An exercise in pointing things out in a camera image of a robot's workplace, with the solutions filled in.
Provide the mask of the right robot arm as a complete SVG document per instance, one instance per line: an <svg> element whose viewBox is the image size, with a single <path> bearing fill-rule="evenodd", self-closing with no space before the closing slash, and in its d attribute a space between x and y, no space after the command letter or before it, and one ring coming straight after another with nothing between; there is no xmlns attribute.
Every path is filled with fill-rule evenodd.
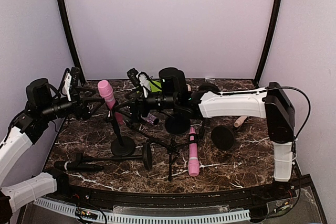
<svg viewBox="0 0 336 224"><path fill-rule="evenodd" d="M267 120L268 135L274 146L274 184L268 188L273 200L288 191L291 178L295 109L277 82L268 87L245 91L221 92L216 88L189 91L184 72L168 67L159 71L161 90L147 97L134 98L116 107L130 107L132 116L147 116L151 110L174 110L186 119L201 120L219 116L251 116Z"/></svg>

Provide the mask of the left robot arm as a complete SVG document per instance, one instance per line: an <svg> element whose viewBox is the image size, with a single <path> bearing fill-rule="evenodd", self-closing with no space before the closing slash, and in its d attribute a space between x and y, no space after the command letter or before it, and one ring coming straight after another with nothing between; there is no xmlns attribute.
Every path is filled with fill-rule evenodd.
<svg viewBox="0 0 336 224"><path fill-rule="evenodd" d="M13 118L7 135L1 141L1 181L40 139L49 122L70 114L87 120L104 104L103 98L92 95L82 98L79 94L82 90L72 88L70 96L62 97L46 78L37 79L26 87L26 106ZM74 189L68 185L68 176L55 168L16 185L1 187L1 223L9 222L13 213L22 206L51 193L63 201L74 197Z"/></svg>

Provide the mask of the black round-base mic stand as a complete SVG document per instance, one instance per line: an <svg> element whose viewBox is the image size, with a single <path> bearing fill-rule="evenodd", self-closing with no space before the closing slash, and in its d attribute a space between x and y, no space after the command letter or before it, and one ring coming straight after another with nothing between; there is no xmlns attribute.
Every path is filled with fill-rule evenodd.
<svg viewBox="0 0 336 224"><path fill-rule="evenodd" d="M118 106L118 101L115 102L112 109L107 113L106 122L112 125L114 139L111 141L110 149L113 156L131 156L135 151L135 142L128 136L122 136L120 127L117 121L117 111L114 108Z"/></svg>

